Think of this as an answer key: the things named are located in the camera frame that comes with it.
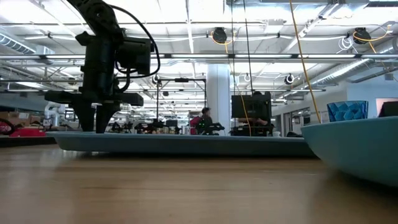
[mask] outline red object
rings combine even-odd
[[[190,122],[189,122],[189,125],[191,126],[191,130],[190,130],[190,132],[191,132],[191,135],[196,135],[197,134],[197,129],[196,129],[196,126],[198,125],[198,123],[200,122],[200,117],[199,116],[197,116],[197,117],[194,117]]]
[[[10,137],[45,137],[45,131],[39,128],[20,128],[15,130]]]

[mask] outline yellow cable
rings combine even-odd
[[[248,125],[249,125],[249,135],[250,135],[250,137],[251,137],[251,127],[250,127],[250,122],[249,122],[248,113],[246,112],[246,107],[245,107],[245,105],[244,105],[243,96],[242,96],[241,90],[239,90],[239,87],[238,87],[238,85],[237,85],[236,82],[235,82],[235,78],[234,78],[234,83],[235,83],[235,86],[236,86],[236,88],[238,89],[239,95],[241,96],[241,99],[242,99],[243,111],[244,111],[244,115],[245,115],[245,117],[246,117],[246,121],[248,122]]]
[[[362,41],[366,41],[366,42],[377,41],[377,40],[381,40],[381,39],[385,38],[386,35],[388,34],[388,30],[389,30],[389,29],[390,29],[390,26],[387,26],[387,32],[386,32],[383,36],[378,37],[378,38],[376,38],[376,39],[362,39],[362,38],[356,37],[355,34],[356,34],[357,32],[354,32],[354,33],[353,33],[353,37],[354,37],[355,39],[362,40]]]
[[[226,53],[228,54],[227,44],[225,44],[225,51],[226,51]],[[250,127],[250,123],[249,123],[248,113],[246,112],[246,107],[245,107],[245,105],[244,105],[244,100],[243,100],[243,96],[242,96],[241,90],[239,89],[238,85],[236,84],[235,76],[234,76],[234,84],[235,84],[236,88],[238,89],[239,95],[241,96],[241,99],[242,99],[243,111],[244,111],[244,115],[245,115],[245,117],[246,117],[246,121],[248,122],[248,125],[249,125],[249,135],[250,135],[250,137],[251,137],[251,127]]]
[[[369,45],[371,46],[373,52],[374,52],[375,54],[377,54],[376,50],[375,50],[374,47],[373,47],[372,42],[369,42]],[[386,66],[383,62],[381,62],[381,64],[383,65],[384,69],[385,69],[387,72],[390,72],[390,70],[387,68],[387,66]]]
[[[289,4],[290,4],[290,11],[291,11],[291,13],[292,13],[292,19],[293,19],[293,24],[294,24],[294,31],[295,31],[296,38],[297,38],[298,50],[300,51],[301,63],[303,64],[304,75],[305,75],[305,78],[307,79],[307,85],[308,85],[308,88],[310,89],[310,93],[311,93],[311,97],[312,97],[312,101],[313,101],[313,106],[315,107],[315,111],[317,112],[318,121],[319,121],[319,123],[322,123],[321,117],[320,117],[320,115],[319,115],[318,107],[317,107],[317,102],[316,102],[315,97],[314,97],[313,92],[312,92],[312,87],[311,87],[310,79],[308,78],[307,69],[305,68],[303,52],[302,52],[302,50],[301,50],[301,44],[300,44],[300,39],[299,39],[299,32],[297,31],[296,20],[294,19],[294,11],[293,11],[293,3],[292,3],[292,0],[289,0]]]

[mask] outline blue tray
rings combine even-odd
[[[302,128],[312,151],[329,166],[398,187],[398,117],[340,121]]]
[[[61,149],[69,151],[315,157],[304,138],[81,132],[47,135],[54,137]]]

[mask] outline wooden table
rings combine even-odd
[[[0,149],[0,223],[398,223],[398,193],[316,159]]]

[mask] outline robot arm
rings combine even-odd
[[[67,0],[84,18],[95,35],[122,39],[124,32],[118,25],[111,6],[102,0]]]
[[[113,7],[102,0],[67,0],[83,16],[95,36],[87,32],[76,36],[86,47],[85,65],[81,67],[83,85],[79,93],[48,91],[45,99],[69,104],[79,117],[83,131],[92,131],[96,114],[96,132],[104,133],[112,115],[120,110],[121,103],[142,106],[144,100],[137,93],[124,93],[130,84],[130,72],[146,76],[150,73],[150,52],[153,38],[126,37],[116,20]],[[126,68],[126,84],[119,88],[114,76],[114,66]],[[99,104],[96,109],[91,106]]]

